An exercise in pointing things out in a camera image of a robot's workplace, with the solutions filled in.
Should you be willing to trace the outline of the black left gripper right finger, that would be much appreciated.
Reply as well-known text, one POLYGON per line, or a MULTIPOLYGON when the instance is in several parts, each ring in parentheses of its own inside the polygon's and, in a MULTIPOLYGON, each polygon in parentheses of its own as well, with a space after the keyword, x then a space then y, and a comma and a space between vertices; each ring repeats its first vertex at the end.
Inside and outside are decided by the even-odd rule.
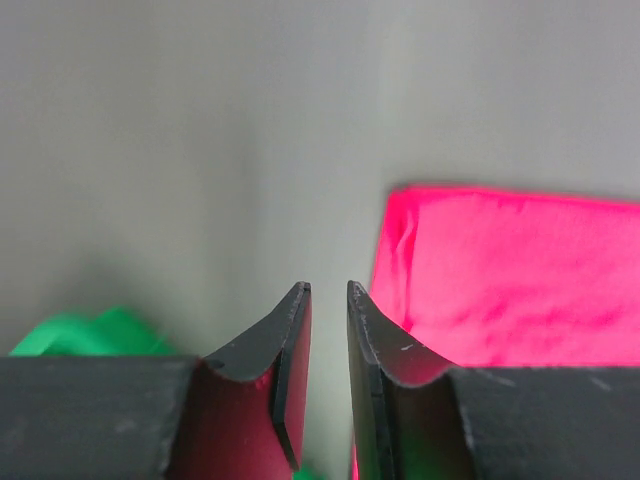
POLYGON ((469 368, 347 285, 354 463, 361 479, 635 479, 639 372, 469 368))

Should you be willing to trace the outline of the pink t-shirt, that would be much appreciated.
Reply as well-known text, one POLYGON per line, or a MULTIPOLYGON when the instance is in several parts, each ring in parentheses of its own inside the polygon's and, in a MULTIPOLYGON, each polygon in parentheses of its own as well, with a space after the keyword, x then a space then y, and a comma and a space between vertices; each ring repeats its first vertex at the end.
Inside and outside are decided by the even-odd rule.
POLYGON ((461 367, 639 372, 634 204, 397 191, 364 289, 392 322, 461 367))

